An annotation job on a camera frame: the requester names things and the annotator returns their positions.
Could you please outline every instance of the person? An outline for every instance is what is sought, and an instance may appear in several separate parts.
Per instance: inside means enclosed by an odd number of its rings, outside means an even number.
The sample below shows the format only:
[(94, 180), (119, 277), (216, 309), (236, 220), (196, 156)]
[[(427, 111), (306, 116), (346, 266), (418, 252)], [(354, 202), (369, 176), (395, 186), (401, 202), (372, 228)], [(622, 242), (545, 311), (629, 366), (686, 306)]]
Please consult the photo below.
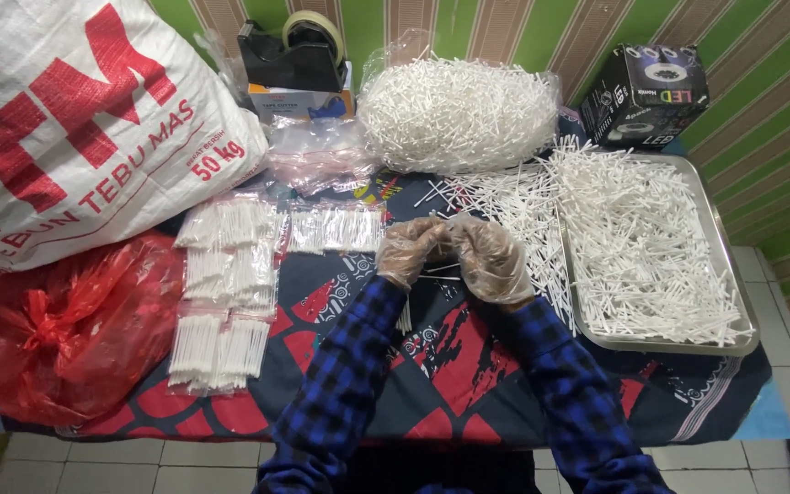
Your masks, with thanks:
[(498, 223), (458, 215), (386, 230), (378, 272), (320, 343), (298, 394), (273, 427), (276, 453), (255, 492), (539, 492), (531, 451), (363, 447), (385, 379), (386, 349), (427, 256), (454, 250), (463, 280), (500, 320), (548, 420), (556, 465), (572, 492), (672, 493), (633, 442), (620, 401), (593, 357), (543, 297), (533, 297), (522, 245)]

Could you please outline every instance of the red and black fabric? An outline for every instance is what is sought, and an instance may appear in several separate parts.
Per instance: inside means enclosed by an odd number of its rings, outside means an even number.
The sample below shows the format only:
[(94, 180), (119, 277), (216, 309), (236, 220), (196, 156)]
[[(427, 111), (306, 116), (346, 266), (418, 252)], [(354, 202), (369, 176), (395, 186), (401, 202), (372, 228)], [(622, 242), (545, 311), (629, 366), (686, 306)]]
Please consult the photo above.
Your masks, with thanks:
[[(409, 220), (447, 206), (436, 198), (413, 207), (430, 190), (429, 179), (433, 177), (381, 172), (366, 190), (329, 197), (384, 198), (393, 220)], [(124, 405), (82, 427), (58, 432), (99, 439), (267, 439), (319, 342), (373, 272), (371, 255), (288, 254), (262, 376), (249, 384), (249, 393), (168, 396), (165, 360)], [(411, 439), (544, 446), (538, 401), (517, 361), (470, 309), (464, 285), (421, 279), (413, 286), (410, 306), (414, 331), (390, 348), (389, 376), (366, 443)], [(718, 358), (612, 352), (578, 338), (619, 389), (641, 446), (730, 439), (771, 376), (760, 346), (744, 358)], [(6, 427), (32, 428), (13, 421)]]

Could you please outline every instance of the black tape dispenser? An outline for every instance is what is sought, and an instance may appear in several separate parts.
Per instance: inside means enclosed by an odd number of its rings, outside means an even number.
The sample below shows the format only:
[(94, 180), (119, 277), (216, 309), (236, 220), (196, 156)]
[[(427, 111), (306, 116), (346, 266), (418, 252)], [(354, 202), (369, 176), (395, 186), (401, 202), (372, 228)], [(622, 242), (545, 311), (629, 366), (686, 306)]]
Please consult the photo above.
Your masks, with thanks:
[(237, 35), (237, 44), (249, 83), (305, 91), (343, 90), (343, 38), (317, 12), (291, 14), (281, 37), (249, 19)]

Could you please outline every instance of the red plastic bag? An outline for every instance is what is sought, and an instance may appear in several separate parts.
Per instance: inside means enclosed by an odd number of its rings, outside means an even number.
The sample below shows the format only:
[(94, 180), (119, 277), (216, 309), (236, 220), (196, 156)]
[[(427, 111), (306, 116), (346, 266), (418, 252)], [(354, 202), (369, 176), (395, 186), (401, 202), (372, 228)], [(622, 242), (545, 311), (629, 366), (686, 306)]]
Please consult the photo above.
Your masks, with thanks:
[(76, 425), (120, 402), (172, 345), (172, 243), (149, 231), (0, 276), (0, 413)]

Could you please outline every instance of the striped wallpaper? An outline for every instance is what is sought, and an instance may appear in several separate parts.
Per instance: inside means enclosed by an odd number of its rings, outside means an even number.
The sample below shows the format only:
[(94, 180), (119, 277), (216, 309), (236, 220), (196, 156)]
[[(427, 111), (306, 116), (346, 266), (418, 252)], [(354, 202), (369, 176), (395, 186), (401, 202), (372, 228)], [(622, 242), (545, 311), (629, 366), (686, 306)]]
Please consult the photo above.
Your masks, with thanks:
[(734, 244), (759, 245), (790, 306), (790, 0), (147, 0), (191, 42), (233, 41), (246, 17), (266, 29), (294, 10), (323, 13), (356, 62), (405, 29), (431, 31), (442, 57), (552, 70), (576, 104), (616, 43), (695, 43), (712, 106), (682, 135)]

